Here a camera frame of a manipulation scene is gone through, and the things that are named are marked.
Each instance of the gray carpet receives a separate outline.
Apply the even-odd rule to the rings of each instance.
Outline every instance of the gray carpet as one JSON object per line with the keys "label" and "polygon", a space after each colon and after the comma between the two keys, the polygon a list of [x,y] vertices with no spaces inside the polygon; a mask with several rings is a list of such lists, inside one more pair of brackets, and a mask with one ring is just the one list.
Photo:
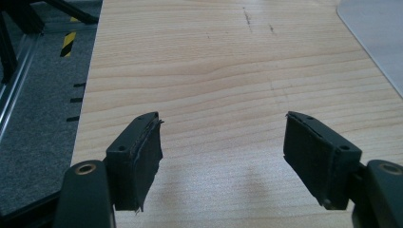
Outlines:
{"label": "gray carpet", "polygon": [[[102,1],[72,4],[99,15]],[[70,17],[47,4],[35,4],[46,22],[68,22]],[[5,15],[15,48],[22,32]],[[45,33],[12,110],[0,142],[0,211],[6,215],[61,188],[69,168],[96,30],[78,30],[70,57],[60,57],[65,32]]]}

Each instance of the wooden table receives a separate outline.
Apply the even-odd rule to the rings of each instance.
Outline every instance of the wooden table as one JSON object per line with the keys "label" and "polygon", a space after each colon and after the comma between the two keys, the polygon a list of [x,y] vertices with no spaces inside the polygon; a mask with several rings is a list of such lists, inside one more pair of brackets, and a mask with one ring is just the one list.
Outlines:
{"label": "wooden table", "polygon": [[118,227],[351,227],[282,152],[288,110],[403,164],[403,103],[335,0],[104,0],[72,163],[159,111],[164,159]]}

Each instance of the wooden tabletop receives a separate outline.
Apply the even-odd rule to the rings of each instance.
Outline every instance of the wooden tabletop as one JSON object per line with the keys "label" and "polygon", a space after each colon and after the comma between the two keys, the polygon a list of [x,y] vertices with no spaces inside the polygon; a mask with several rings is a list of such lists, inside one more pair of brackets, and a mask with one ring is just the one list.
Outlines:
{"label": "wooden tabletop", "polygon": [[283,158],[287,111],[403,164],[403,102],[337,0],[104,0],[72,163],[159,111],[164,158],[118,227],[351,227]]}

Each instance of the yellow and black hazard tape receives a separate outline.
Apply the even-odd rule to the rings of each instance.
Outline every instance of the yellow and black hazard tape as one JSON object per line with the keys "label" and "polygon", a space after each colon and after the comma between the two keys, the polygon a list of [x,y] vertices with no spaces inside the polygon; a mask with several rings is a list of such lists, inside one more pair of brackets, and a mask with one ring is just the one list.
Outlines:
{"label": "yellow and black hazard tape", "polygon": [[[71,17],[70,22],[78,21],[74,17]],[[60,57],[69,57],[71,54],[71,49],[73,48],[73,43],[75,39],[76,32],[72,31],[66,34],[65,42],[63,42],[62,51],[60,52]]]}

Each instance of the black plastic part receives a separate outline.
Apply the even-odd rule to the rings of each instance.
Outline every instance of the black plastic part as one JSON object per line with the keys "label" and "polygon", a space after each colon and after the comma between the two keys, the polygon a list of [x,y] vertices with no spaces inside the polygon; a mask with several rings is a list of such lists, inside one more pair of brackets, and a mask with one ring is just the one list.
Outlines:
{"label": "black plastic part", "polygon": [[103,162],[84,161],[68,169],[53,227],[115,227]]}
{"label": "black plastic part", "polygon": [[350,175],[347,184],[347,195],[355,203],[354,211],[352,213],[354,228],[379,227],[364,183],[364,176],[366,172],[367,168],[365,165],[360,164],[358,170]]}
{"label": "black plastic part", "polygon": [[60,192],[54,193],[5,215],[1,218],[3,224],[0,227],[51,227],[59,196]]}
{"label": "black plastic part", "polygon": [[145,196],[163,158],[158,112],[136,118],[106,151],[115,209],[144,208]]}
{"label": "black plastic part", "polygon": [[8,1],[4,11],[25,34],[41,33],[45,27],[45,23],[25,0]]}
{"label": "black plastic part", "polygon": [[346,185],[357,171],[361,150],[313,117],[288,112],[284,159],[328,210],[344,210]]}
{"label": "black plastic part", "polygon": [[379,226],[403,227],[403,167],[388,161],[370,161],[364,183]]}
{"label": "black plastic part", "polygon": [[0,58],[3,65],[3,84],[10,81],[12,74],[17,68],[17,59],[12,48],[9,32],[4,21],[3,13],[0,11]]}
{"label": "black plastic part", "polygon": [[98,17],[94,17],[86,12],[81,11],[78,8],[73,7],[71,4],[63,1],[63,0],[43,0],[49,5],[55,7],[56,9],[77,18],[79,21],[86,24],[97,24]]}

